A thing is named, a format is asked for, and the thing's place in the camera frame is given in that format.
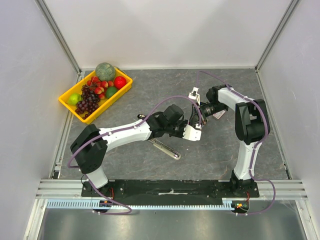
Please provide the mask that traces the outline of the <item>red white staple box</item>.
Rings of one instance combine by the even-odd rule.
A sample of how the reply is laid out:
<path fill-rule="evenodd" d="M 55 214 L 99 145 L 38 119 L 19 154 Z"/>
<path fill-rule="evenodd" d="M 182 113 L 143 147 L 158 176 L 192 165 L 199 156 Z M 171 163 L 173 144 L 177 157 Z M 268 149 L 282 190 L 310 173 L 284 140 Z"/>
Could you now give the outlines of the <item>red white staple box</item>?
<path fill-rule="evenodd" d="M 225 113 L 226 113 L 226 111 L 225 111 L 225 110 L 222 110 L 222 111 L 219 111 L 219 112 L 214 113 L 212 116 L 213 116 L 216 120 L 219 120 Z"/>

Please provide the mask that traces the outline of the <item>white black stapler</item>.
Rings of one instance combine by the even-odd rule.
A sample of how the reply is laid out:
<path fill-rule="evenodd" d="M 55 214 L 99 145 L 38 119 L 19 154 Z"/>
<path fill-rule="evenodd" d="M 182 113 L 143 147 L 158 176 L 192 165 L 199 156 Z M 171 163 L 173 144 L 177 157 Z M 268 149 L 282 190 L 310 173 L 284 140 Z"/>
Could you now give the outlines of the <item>white black stapler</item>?
<path fill-rule="evenodd" d="M 161 141 L 157 139 L 150 139 L 149 142 L 152 143 L 154 147 L 158 148 L 159 150 L 161 150 L 163 153 L 170 156 L 171 158 L 175 160 L 179 160 L 181 158 L 181 154 L 179 152 L 165 145 Z"/>

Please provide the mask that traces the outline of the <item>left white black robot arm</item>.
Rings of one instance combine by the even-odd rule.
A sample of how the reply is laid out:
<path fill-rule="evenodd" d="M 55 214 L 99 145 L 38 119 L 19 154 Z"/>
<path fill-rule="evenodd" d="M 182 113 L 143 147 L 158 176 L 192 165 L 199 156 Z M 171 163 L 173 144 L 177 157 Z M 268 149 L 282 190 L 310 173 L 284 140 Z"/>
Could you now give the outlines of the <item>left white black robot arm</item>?
<path fill-rule="evenodd" d="M 72 143 L 70 150 L 77 166 L 92 184 L 92 191 L 99 197 L 110 191 L 102 162 L 105 154 L 126 144 L 160 138 L 165 134 L 171 137 L 185 138 L 190 129 L 184 112 L 175 104 L 165 111 L 158 111 L 131 124 L 114 128 L 97 128 L 88 125 Z"/>

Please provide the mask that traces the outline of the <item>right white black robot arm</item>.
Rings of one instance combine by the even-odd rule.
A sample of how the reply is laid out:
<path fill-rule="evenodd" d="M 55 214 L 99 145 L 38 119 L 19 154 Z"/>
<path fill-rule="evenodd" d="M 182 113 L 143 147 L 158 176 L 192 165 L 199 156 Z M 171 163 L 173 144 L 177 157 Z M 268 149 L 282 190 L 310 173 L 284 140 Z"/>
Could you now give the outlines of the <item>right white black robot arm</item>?
<path fill-rule="evenodd" d="M 189 124 L 193 128 L 199 128 L 198 121 L 204 125 L 209 116 L 229 109 L 234 111 L 234 129 L 239 140 L 239 152 L 230 180 L 225 185 L 235 197 L 253 191 L 256 187 L 254 168 L 257 154 L 270 133 L 265 101 L 244 96 L 228 85 L 219 85 L 210 88 L 206 94 L 208 102 L 201 103 L 198 90 L 194 87 L 188 95 L 197 105 L 192 108 Z"/>

